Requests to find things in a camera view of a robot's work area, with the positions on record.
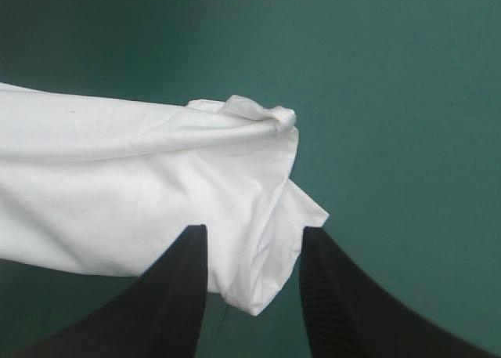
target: black ribbed material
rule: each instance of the black ribbed material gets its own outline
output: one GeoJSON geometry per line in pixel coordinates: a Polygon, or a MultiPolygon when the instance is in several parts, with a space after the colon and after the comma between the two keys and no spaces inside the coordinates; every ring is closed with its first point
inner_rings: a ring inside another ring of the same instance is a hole
{"type": "Polygon", "coordinates": [[[495,358],[397,301],[323,229],[305,229],[300,286],[314,358],[495,358]]]}
{"type": "Polygon", "coordinates": [[[195,355],[207,294],[207,231],[188,226],[130,287],[83,320],[12,358],[195,355]]]}

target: fabric fold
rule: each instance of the fabric fold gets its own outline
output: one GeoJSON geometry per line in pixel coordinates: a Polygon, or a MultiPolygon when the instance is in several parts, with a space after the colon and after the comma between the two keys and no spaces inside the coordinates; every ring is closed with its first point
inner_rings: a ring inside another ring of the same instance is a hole
{"type": "Polygon", "coordinates": [[[138,276],[205,224],[207,289],[257,315],[328,217],[289,180],[294,123],[242,96],[181,107],[0,84],[0,257],[138,276]]]}

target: teal background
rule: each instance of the teal background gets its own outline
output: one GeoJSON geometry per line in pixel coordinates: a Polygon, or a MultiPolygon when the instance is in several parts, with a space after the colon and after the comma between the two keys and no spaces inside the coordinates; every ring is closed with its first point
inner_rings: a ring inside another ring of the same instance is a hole
{"type": "MultiPolygon", "coordinates": [[[[500,0],[0,0],[0,81],[295,109],[292,178],[330,235],[405,304],[501,353],[500,25],[500,0]]],[[[0,352],[131,281],[0,262],[0,352]]],[[[309,356],[297,270],[259,317],[209,295],[197,357],[214,356],[309,356]]]]}

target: white fabric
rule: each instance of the white fabric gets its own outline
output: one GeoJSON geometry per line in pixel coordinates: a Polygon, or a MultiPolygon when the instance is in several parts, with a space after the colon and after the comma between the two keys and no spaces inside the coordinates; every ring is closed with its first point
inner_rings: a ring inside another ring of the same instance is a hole
{"type": "Polygon", "coordinates": [[[187,107],[0,84],[0,257],[142,273],[186,225],[208,231],[208,290],[252,315],[327,213],[289,180],[295,115],[232,96],[187,107]]]}

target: folded cloth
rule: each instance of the folded cloth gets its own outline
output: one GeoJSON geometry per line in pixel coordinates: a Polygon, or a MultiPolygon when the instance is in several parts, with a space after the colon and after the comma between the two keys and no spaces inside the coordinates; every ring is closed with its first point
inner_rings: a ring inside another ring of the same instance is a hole
{"type": "Polygon", "coordinates": [[[0,84],[0,258],[138,276],[205,224],[207,289],[257,315],[328,217],[289,180],[294,123],[241,96],[180,107],[0,84]]]}

